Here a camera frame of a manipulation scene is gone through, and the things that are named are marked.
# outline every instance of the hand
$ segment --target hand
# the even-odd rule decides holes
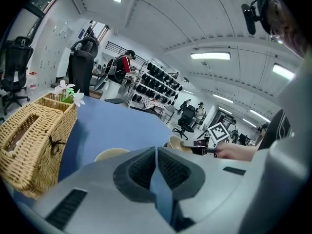
[[[218,158],[251,161],[256,152],[256,148],[219,142],[216,146],[215,152],[218,154]]]

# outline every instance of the bowl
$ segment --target bowl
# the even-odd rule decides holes
[[[178,149],[180,151],[192,153],[191,148],[181,146],[181,141],[183,141],[183,139],[181,139],[180,137],[178,137],[176,135],[171,135],[169,138],[169,145],[173,149]]]
[[[122,149],[122,148],[111,148],[111,149],[107,149],[103,152],[101,152],[96,159],[94,160],[94,162],[99,161],[99,160],[104,160],[104,159],[108,159],[108,158],[112,158],[112,157],[116,157],[118,155],[121,154],[125,154],[128,153],[129,150],[126,149]]]

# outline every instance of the white flower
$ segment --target white flower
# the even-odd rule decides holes
[[[55,96],[58,96],[60,93],[63,92],[63,90],[66,90],[67,88],[72,88],[74,86],[75,86],[74,84],[66,85],[66,82],[64,80],[61,80],[59,82],[59,86],[55,87],[54,91],[52,91],[51,93],[55,94]]]
[[[76,104],[78,107],[80,107],[80,104],[85,105],[84,101],[82,100],[84,93],[79,92],[80,89],[77,91],[77,93],[74,94],[74,104]]]

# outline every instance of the bottle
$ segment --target bottle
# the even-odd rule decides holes
[[[37,88],[37,73],[30,72],[28,79],[29,79],[29,82],[27,83],[27,91],[29,95],[33,95]]]

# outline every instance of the wicker basket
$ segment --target wicker basket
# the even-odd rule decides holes
[[[77,119],[76,105],[53,98],[47,94],[23,106],[0,126],[0,175],[32,198],[58,182],[65,144]]]

